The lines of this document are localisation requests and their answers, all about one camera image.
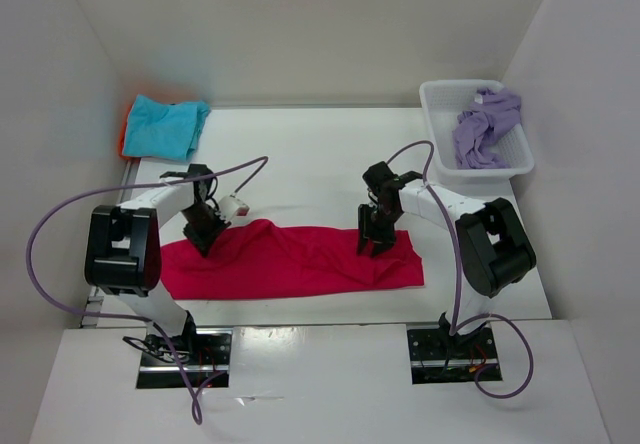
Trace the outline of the magenta t shirt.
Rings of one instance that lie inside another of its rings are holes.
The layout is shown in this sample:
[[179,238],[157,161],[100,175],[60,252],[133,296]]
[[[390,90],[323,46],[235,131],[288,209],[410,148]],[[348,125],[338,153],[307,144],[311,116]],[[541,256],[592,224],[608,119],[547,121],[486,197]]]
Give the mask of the magenta t shirt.
[[409,234],[376,257],[356,253],[358,231],[279,227],[266,219],[225,230],[209,254],[187,240],[161,248],[161,280],[176,300],[260,300],[425,285]]

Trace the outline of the cyan t shirt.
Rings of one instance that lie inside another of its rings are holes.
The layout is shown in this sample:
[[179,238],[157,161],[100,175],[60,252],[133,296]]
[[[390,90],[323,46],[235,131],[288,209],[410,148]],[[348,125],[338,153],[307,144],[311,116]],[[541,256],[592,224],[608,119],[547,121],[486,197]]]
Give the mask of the cyan t shirt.
[[164,104],[137,95],[128,117],[124,154],[187,162],[198,148],[210,112],[204,101]]

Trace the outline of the orange t shirt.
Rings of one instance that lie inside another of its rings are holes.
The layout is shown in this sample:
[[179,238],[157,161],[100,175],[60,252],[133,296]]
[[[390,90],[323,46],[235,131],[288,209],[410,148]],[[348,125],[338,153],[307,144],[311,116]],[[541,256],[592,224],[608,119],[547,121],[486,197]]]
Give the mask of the orange t shirt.
[[124,161],[129,161],[129,160],[132,159],[131,157],[126,156],[124,154],[124,145],[125,145],[127,126],[128,126],[128,117],[129,117],[129,114],[131,112],[132,107],[133,107],[133,104],[130,104],[128,106],[126,112],[124,113],[122,125],[120,127],[118,140],[117,140],[117,153],[118,153],[118,156]]

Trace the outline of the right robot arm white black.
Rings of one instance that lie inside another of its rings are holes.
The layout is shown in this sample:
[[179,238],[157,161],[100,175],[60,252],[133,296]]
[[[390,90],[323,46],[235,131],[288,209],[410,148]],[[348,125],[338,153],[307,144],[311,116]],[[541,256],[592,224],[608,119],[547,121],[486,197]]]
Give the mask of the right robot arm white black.
[[492,301],[520,282],[537,258],[513,205],[504,198],[482,201],[425,181],[416,171],[392,172],[381,161],[363,174],[370,202],[358,207],[357,252],[372,257],[398,241],[396,222],[420,217],[450,233],[455,289],[451,309],[439,318],[438,344],[462,356],[491,316]]

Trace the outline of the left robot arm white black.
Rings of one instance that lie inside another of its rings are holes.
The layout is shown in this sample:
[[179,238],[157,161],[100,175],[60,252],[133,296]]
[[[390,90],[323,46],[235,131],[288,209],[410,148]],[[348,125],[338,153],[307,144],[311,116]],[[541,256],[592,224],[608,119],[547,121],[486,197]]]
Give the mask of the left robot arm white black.
[[161,178],[187,182],[162,183],[119,206],[94,209],[84,274],[88,283],[117,297],[144,322],[143,352],[184,364],[197,356],[201,342],[193,317],[161,282],[160,229],[183,215],[187,244],[205,257],[230,222],[207,203],[214,182],[207,166],[191,164],[185,172],[167,172]]

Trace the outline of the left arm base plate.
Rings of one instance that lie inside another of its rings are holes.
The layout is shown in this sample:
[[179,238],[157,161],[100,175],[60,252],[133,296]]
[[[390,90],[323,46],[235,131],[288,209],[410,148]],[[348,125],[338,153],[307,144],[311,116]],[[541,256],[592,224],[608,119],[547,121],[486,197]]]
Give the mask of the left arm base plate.
[[[233,330],[198,328],[189,343],[172,339],[189,383],[198,388],[226,388],[229,384]],[[125,336],[123,341],[141,352],[137,389],[184,388],[176,361],[165,340],[148,334],[144,338]]]

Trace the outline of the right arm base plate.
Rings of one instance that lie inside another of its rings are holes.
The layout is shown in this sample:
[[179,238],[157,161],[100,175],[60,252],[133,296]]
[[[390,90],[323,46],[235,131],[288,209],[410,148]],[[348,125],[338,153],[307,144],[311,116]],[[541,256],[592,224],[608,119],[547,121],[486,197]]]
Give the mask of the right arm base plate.
[[435,324],[408,326],[406,338],[414,385],[502,380],[490,327],[470,336],[451,338]]

